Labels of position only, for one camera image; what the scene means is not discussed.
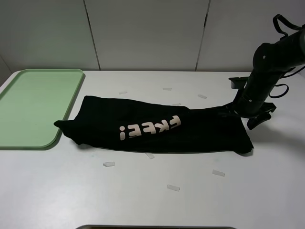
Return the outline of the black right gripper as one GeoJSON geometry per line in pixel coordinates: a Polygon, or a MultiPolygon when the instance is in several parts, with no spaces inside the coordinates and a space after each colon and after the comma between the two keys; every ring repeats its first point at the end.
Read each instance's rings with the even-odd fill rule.
{"type": "Polygon", "coordinates": [[[261,123],[271,119],[270,113],[276,110],[276,106],[273,103],[262,103],[260,108],[251,103],[238,103],[232,102],[221,107],[221,116],[233,116],[240,118],[248,118],[247,127],[249,130],[253,130],[261,123]]]}

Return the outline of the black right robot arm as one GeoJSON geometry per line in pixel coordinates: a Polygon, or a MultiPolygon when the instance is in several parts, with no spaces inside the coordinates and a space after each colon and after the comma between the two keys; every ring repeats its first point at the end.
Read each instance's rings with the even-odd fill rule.
{"type": "Polygon", "coordinates": [[[276,106],[266,102],[270,92],[286,73],[305,63],[305,28],[294,30],[294,34],[285,34],[276,43],[263,43],[257,48],[250,76],[230,78],[237,94],[222,116],[247,118],[250,130],[271,119],[276,106]]]}

